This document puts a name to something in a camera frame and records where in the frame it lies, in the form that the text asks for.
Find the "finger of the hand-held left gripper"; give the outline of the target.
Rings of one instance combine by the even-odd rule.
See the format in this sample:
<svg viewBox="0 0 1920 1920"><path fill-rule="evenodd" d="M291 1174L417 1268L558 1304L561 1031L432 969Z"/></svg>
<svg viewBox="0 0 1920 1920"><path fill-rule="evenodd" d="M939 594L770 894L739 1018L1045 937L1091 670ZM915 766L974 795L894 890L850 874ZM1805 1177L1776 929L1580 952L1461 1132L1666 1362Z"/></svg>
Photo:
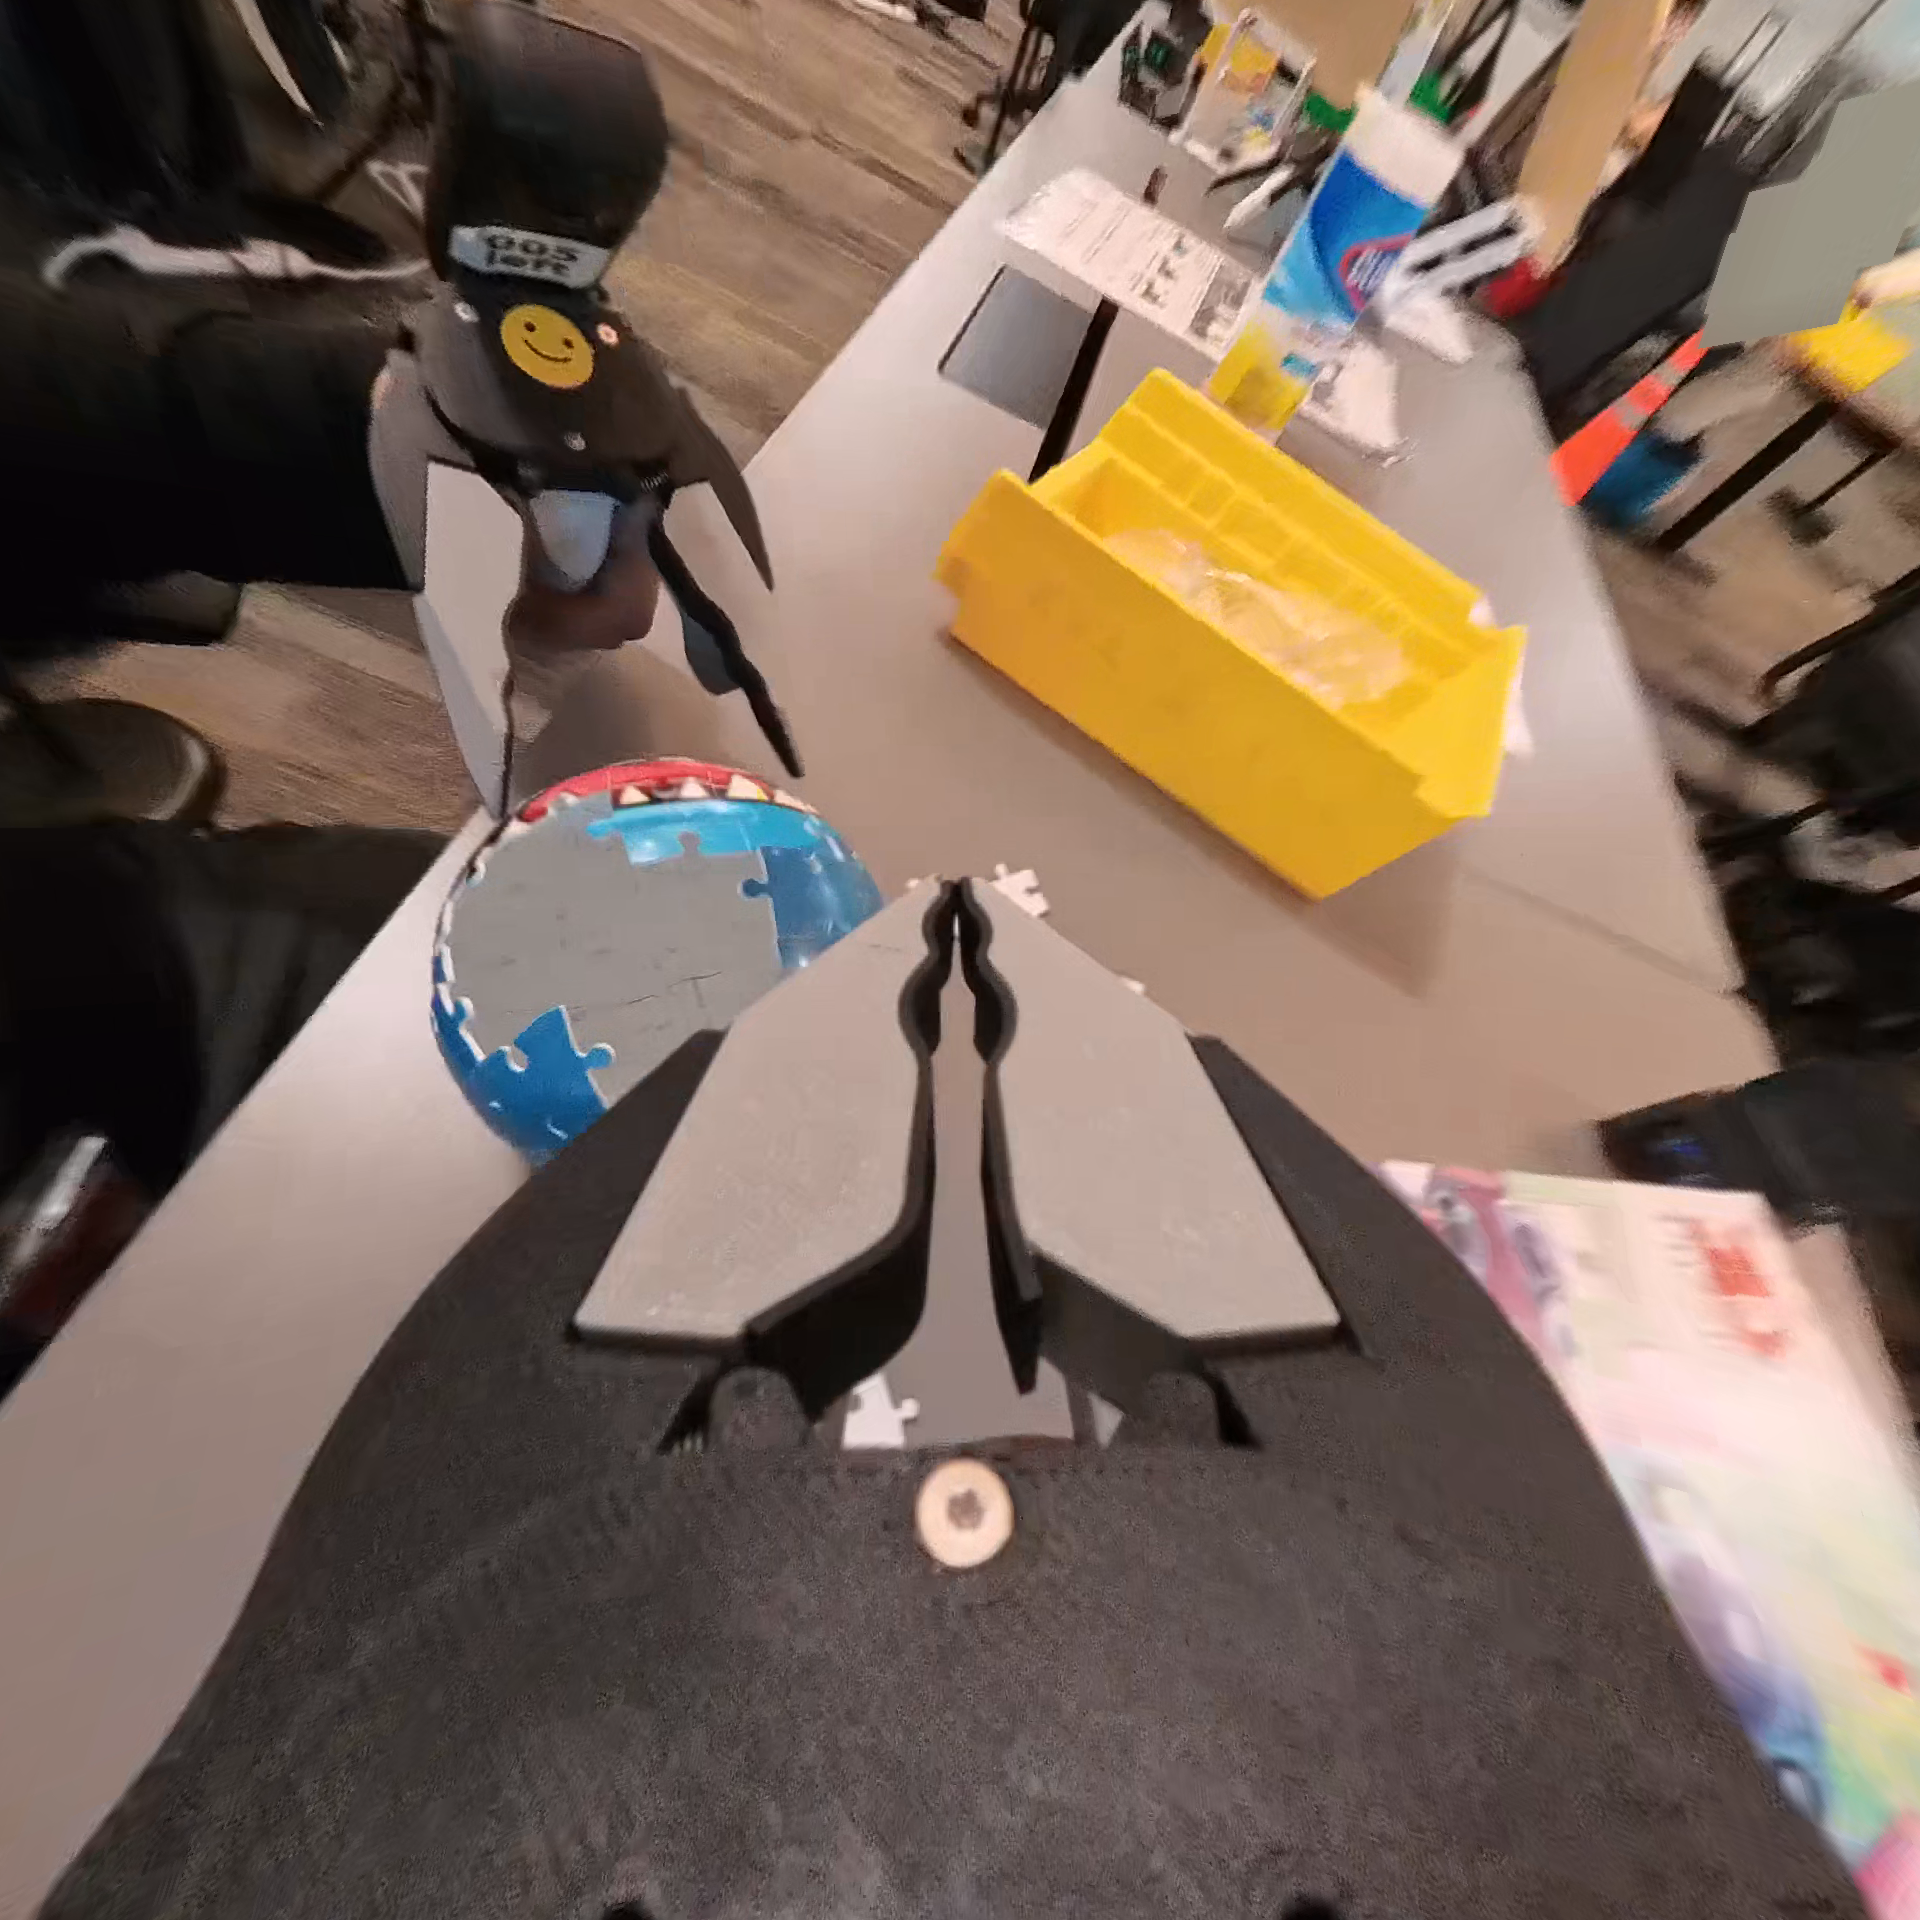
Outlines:
<svg viewBox="0 0 1920 1920"><path fill-rule="evenodd" d="M424 578L417 626L453 740L488 814L512 804L512 657L523 522L474 468L432 463L424 488Z"/></svg>
<svg viewBox="0 0 1920 1920"><path fill-rule="evenodd" d="M746 700L764 740L794 780L804 778L804 761L786 716L749 657L734 617L697 584L691 564L666 531L662 513L644 513L644 550L662 593L672 600L683 636L683 654L696 681L710 695L736 692Z"/></svg>

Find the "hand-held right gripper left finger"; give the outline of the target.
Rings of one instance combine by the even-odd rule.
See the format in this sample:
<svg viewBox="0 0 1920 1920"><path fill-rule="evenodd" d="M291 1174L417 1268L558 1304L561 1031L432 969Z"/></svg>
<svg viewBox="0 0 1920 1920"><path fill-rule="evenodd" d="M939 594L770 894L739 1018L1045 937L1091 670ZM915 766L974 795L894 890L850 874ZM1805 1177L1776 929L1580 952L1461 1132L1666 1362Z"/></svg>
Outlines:
<svg viewBox="0 0 1920 1920"><path fill-rule="evenodd" d="M953 894L926 880L732 1022L578 1339L778 1375L810 1418L899 1355L929 1289Z"/></svg>

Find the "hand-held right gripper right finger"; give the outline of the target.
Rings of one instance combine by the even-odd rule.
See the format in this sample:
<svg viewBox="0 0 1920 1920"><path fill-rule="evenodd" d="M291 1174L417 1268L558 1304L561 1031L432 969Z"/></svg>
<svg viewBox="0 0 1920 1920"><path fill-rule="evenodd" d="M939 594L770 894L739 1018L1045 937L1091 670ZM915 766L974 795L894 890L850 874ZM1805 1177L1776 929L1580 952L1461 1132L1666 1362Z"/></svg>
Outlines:
<svg viewBox="0 0 1920 1920"><path fill-rule="evenodd" d="M1002 1345L1097 1398L1339 1330L1181 1022L982 880L961 884Z"/></svg>

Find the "blue puzzle ball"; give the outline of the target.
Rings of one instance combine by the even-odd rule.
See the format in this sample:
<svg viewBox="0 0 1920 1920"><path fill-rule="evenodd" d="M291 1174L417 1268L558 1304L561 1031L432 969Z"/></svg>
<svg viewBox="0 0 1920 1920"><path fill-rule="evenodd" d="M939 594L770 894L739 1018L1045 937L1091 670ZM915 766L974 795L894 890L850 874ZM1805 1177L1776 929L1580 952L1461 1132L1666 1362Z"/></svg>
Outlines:
<svg viewBox="0 0 1920 1920"><path fill-rule="evenodd" d="M776 780L710 760L595 769L521 803L448 887L440 1057L542 1166L882 904L846 838Z"/></svg>

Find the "person's left forearm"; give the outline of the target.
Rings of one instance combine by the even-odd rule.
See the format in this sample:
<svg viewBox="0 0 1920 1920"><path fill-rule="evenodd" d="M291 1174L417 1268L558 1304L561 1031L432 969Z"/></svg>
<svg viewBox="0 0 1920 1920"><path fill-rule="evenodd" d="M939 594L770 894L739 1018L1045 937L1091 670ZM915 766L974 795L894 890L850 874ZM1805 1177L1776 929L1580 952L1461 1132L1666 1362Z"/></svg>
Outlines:
<svg viewBox="0 0 1920 1920"><path fill-rule="evenodd" d="M93 636L108 590L177 575L403 590L368 458L396 344L4 267L4 648Z"/></svg>

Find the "cartoon print puzzle box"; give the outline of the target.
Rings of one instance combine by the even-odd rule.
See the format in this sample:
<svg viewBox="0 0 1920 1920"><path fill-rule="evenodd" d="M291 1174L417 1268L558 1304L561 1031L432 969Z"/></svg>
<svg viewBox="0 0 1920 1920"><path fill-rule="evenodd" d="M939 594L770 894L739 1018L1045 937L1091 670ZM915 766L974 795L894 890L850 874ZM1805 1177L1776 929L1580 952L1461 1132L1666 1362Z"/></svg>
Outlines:
<svg viewBox="0 0 1920 1920"><path fill-rule="evenodd" d="M1752 1192L1386 1161L1601 1455L1697 1658L1873 1915L1917 1915L1909 1432Z"/></svg>

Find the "person's left hand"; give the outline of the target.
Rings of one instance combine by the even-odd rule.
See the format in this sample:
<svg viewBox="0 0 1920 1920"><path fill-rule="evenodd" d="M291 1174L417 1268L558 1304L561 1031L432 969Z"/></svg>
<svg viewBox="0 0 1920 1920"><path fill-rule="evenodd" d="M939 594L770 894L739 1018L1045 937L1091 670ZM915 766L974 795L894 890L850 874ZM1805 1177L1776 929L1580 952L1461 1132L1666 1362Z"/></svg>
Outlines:
<svg viewBox="0 0 1920 1920"><path fill-rule="evenodd" d="M649 550L652 522L622 520L603 564L578 588L554 571L540 536L529 528L518 590L502 633L516 657L611 654L643 640L657 625L662 584Z"/></svg>

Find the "person's dark shoe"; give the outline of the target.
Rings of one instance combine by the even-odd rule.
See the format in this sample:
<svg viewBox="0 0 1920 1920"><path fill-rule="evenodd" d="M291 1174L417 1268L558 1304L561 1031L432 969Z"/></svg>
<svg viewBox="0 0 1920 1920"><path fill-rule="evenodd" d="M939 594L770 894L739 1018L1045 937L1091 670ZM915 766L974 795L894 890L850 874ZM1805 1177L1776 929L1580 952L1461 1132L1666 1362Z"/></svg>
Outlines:
<svg viewBox="0 0 1920 1920"><path fill-rule="evenodd" d="M226 786L208 738L122 700L18 695L2 720L2 828L205 825Z"/></svg>

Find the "dark flat tablet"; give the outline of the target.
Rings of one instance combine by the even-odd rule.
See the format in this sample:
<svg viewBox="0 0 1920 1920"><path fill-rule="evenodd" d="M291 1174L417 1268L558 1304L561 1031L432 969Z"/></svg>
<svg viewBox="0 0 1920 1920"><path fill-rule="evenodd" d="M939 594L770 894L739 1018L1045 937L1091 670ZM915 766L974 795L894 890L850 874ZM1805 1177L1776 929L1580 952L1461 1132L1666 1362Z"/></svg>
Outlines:
<svg viewBox="0 0 1920 1920"><path fill-rule="evenodd" d="M997 267L937 372L1035 430L1051 424L1096 308L1017 267Z"/></svg>

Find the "black backpack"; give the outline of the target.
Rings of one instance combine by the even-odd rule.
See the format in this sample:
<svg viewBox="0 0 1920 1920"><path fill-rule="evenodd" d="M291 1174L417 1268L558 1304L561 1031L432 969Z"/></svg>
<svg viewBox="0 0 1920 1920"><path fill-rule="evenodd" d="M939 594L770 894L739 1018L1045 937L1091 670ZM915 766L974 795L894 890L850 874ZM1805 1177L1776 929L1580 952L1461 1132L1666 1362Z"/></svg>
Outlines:
<svg viewBox="0 0 1920 1920"><path fill-rule="evenodd" d="M368 825L2 833L2 1169L108 1142L149 1201L291 1047L441 858Z"/></svg>

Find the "yellow plastic bin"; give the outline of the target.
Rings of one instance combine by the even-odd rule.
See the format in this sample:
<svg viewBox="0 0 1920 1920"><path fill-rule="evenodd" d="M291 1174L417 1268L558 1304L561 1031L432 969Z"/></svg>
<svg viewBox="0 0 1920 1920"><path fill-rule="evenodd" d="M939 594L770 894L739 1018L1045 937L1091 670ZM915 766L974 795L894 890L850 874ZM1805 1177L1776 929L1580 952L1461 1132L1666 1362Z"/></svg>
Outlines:
<svg viewBox="0 0 1920 1920"><path fill-rule="evenodd" d="M1413 684L1361 708L1317 702L1116 560L1101 540L1130 528L1374 617ZM1493 811L1526 632L1169 370L1042 479L997 472L932 575L958 646L1301 897Z"/></svg>

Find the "printed papers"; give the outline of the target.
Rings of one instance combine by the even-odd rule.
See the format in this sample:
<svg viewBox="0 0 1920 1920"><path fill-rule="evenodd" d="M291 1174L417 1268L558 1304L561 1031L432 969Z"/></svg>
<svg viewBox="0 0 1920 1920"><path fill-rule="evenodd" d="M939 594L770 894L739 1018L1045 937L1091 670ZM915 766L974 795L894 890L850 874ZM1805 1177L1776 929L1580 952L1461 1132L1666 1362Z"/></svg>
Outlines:
<svg viewBox="0 0 1920 1920"><path fill-rule="evenodd" d="M1056 177L997 224L1017 252L1112 300L1219 366L1245 329L1262 329L1259 279L1221 248L1085 167ZM1402 370L1353 334L1306 383L1301 419L1357 456L1395 465Z"/></svg>

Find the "black device with screen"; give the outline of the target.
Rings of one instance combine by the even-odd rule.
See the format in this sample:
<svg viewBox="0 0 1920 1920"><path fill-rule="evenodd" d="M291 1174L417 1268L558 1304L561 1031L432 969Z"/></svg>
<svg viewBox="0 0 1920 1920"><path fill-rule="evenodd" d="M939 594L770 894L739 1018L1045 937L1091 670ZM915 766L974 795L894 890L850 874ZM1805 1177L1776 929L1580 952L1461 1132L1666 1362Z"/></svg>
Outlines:
<svg viewBox="0 0 1920 1920"><path fill-rule="evenodd" d="M1601 1121L1595 1138L1625 1183L1755 1194L1794 1231L1917 1218L1915 1078L1894 1063L1797 1063Z"/></svg>

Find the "blue white wipes container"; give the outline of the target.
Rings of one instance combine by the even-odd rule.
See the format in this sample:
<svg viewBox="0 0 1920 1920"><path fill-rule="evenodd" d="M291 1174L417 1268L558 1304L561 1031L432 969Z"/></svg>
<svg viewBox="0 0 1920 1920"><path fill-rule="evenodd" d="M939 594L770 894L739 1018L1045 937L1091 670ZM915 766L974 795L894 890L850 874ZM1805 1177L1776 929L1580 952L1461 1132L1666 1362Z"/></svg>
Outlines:
<svg viewBox="0 0 1920 1920"><path fill-rule="evenodd" d="M1238 313L1206 396L1276 439L1450 190L1461 147L1420 107L1361 87L1296 224Z"/></svg>

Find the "orange and blue object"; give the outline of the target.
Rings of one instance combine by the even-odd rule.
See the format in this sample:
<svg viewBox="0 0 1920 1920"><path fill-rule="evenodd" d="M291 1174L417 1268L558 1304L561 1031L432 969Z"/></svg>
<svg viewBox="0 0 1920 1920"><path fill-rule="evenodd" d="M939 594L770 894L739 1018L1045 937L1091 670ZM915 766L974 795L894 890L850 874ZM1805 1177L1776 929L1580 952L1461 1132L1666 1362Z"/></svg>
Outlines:
<svg viewBox="0 0 1920 1920"><path fill-rule="evenodd" d="M1624 458L1638 433L1697 372L1708 353L1706 331L1692 331L1621 398L1569 434L1553 454L1553 480L1565 505L1578 507Z"/></svg>

